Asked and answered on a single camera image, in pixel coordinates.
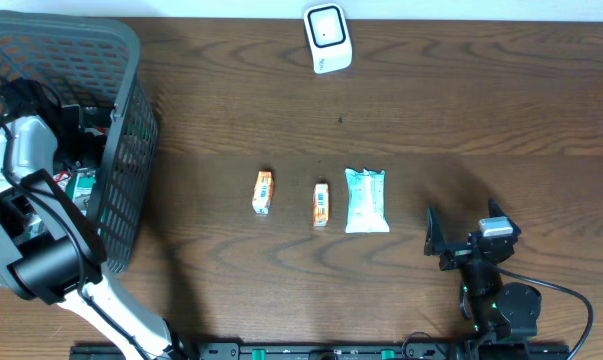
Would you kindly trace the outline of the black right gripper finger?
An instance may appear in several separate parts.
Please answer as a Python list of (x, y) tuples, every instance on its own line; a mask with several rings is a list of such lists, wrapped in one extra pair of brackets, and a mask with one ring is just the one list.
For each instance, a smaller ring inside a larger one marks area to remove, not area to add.
[(433, 208), (427, 210), (427, 234), (424, 244), (426, 256), (440, 255), (446, 250), (445, 237)]
[(502, 210), (495, 199), (490, 198), (488, 200), (488, 212), (490, 219), (496, 220), (499, 218), (501, 223), (508, 222), (509, 226), (512, 228), (513, 235), (521, 234), (519, 226)]

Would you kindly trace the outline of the dark green package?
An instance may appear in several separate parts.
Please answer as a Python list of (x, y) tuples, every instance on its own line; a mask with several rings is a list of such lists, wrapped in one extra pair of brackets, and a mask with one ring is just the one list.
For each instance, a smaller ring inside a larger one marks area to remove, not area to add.
[(74, 173), (66, 187), (66, 195), (83, 215), (87, 214), (90, 196), (96, 184), (96, 171), (81, 170)]

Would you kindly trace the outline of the mint green wipes packet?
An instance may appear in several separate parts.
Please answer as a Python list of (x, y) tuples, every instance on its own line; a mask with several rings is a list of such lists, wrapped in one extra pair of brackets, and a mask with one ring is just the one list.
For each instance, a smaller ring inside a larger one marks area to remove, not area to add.
[(345, 232), (389, 233), (385, 217), (385, 171), (345, 169), (349, 200)]

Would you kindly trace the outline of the orange tissue pack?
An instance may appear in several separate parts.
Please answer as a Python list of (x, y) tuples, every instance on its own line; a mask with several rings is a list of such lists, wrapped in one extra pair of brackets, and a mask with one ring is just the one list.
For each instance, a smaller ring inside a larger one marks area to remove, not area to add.
[(313, 193), (313, 226), (324, 227), (329, 221), (329, 185), (318, 183)]
[(274, 178), (270, 171), (260, 171), (257, 175), (252, 207), (257, 214), (267, 215), (273, 196)]

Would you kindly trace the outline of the red and white package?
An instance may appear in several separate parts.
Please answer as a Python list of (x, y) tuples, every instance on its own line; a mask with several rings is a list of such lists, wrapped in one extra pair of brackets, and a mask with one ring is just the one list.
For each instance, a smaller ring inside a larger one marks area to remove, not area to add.
[(72, 180), (73, 174), (69, 171), (62, 171), (53, 176), (53, 180), (60, 187), (62, 191), (67, 189), (70, 181)]

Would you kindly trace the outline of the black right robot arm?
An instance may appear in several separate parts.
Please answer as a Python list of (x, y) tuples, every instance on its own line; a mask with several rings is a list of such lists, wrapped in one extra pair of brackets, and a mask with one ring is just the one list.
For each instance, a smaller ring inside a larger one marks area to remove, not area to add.
[(520, 282), (504, 283), (498, 265), (514, 254), (520, 228), (494, 200), (488, 216), (464, 242), (445, 240), (435, 210), (427, 211), (426, 256), (439, 258), (442, 271), (461, 275), (459, 306), (474, 325), (474, 333), (448, 345), (448, 359), (528, 359), (529, 339), (537, 335), (540, 292)]

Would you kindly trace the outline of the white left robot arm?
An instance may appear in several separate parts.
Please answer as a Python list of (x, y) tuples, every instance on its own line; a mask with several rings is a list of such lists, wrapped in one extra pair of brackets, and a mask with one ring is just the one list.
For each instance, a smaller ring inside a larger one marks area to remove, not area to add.
[(114, 137), (104, 107), (64, 105), (48, 86), (17, 79), (0, 87), (0, 276), (25, 300), (71, 311), (127, 359), (186, 359), (168, 323), (143, 307), (108, 268), (108, 235), (131, 234), (133, 204), (89, 219), (59, 186), (103, 165)]

